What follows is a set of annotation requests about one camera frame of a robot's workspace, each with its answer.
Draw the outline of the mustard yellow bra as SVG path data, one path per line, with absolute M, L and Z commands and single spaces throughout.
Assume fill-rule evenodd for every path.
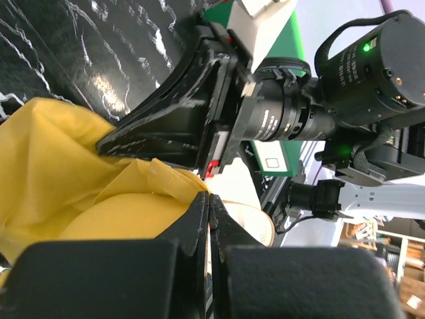
M 157 159 L 105 158 L 113 126 L 93 112 L 35 98 L 1 125 L 1 254 L 14 263 L 31 244 L 152 239 L 206 185 Z

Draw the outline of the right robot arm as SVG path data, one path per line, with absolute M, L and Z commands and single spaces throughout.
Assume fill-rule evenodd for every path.
M 221 173 L 243 142 L 322 141 L 315 159 L 335 179 L 289 182 L 266 208 L 303 209 L 334 221 L 384 215 L 424 222 L 424 23 L 405 10 L 350 27 L 370 31 L 335 56 L 338 28 L 314 66 L 266 58 L 217 23 L 197 28 L 194 49 L 163 85 L 103 137 L 103 156 L 159 159 Z

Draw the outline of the white mesh laundry bag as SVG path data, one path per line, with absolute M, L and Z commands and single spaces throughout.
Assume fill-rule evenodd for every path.
M 223 172 L 207 177 L 209 190 L 218 195 L 228 214 L 259 243 L 272 246 L 274 224 L 260 206 L 250 171 L 240 158 L 235 158 Z

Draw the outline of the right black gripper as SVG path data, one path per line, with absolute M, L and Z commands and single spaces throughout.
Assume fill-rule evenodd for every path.
M 216 41 L 201 40 L 180 67 L 183 73 L 174 71 L 165 82 L 165 92 L 150 96 L 97 143 L 100 155 L 197 164 L 201 176 L 217 175 L 232 163 L 262 85 L 251 71 L 252 53 L 235 31 L 208 26 Z

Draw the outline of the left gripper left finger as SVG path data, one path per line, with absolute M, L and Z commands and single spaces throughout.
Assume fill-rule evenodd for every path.
M 209 195 L 155 239 L 29 246 L 1 289 L 2 318 L 204 318 Z

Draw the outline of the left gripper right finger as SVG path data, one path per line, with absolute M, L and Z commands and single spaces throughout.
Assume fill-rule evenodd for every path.
M 210 198 L 215 318 L 403 318 L 384 267 L 361 249 L 265 247 Z

